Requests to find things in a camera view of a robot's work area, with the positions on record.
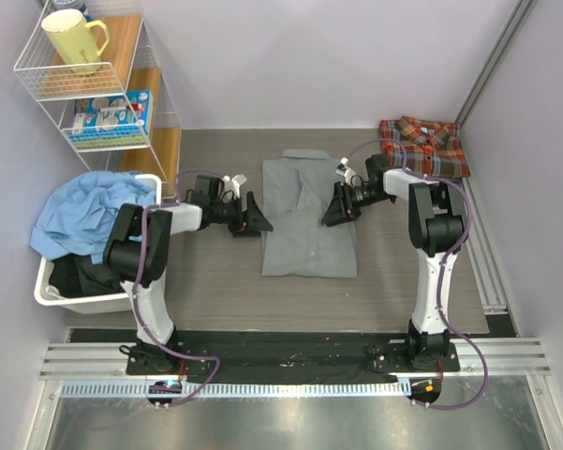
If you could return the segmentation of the grey long sleeve shirt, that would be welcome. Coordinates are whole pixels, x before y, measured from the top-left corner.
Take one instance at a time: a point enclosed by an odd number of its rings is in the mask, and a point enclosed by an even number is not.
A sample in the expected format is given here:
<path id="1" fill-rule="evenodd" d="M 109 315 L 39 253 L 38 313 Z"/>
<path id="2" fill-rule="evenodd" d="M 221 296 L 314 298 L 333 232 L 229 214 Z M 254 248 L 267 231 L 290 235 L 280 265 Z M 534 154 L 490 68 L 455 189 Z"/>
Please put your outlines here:
<path id="1" fill-rule="evenodd" d="M 321 223 L 343 177 L 340 161 L 322 150 L 287 149 L 262 162 L 262 212 L 273 230 L 262 235 L 264 277 L 356 278 L 352 223 Z"/>

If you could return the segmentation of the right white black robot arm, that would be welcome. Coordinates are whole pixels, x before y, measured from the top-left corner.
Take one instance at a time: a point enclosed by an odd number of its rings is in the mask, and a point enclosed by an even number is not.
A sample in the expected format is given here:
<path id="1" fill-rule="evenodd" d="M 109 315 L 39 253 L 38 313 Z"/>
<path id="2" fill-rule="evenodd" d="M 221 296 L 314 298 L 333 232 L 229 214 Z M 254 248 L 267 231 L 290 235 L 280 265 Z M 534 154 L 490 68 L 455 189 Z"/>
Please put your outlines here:
<path id="1" fill-rule="evenodd" d="M 415 308 L 408 321 L 405 343 L 389 349 L 407 369 L 415 371 L 460 368 L 451 329 L 447 325 L 452 271 L 467 239 L 467 199 L 457 185 L 392 167 L 381 154 L 365 161 L 362 179 L 343 157 L 336 173 L 333 196 L 321 223 L 332 227 L 355 221 L 366 206 L 384 201 L 407 202 L 407 230 L 418 255 Z"/>

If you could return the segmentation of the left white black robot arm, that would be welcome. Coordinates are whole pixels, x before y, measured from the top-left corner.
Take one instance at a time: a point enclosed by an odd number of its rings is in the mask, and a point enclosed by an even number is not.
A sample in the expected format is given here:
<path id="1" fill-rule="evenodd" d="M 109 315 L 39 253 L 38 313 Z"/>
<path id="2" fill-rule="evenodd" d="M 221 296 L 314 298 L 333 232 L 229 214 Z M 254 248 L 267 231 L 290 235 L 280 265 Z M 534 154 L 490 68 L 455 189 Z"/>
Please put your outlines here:
<path id="1" fill-rule="evenodd" d="M 165 300 L 170 238 L 212 224 L 235 237 L 260 236 L 274 227 L 249 191 L 245 177 L 201 173 L 184 198 L 171 204 L 121 206 L 102 260 L 119 278 L 137 325 L 136 343 L 122 345 L 129 375 L 172 374 L 193 357 L 182 354 Z"/>

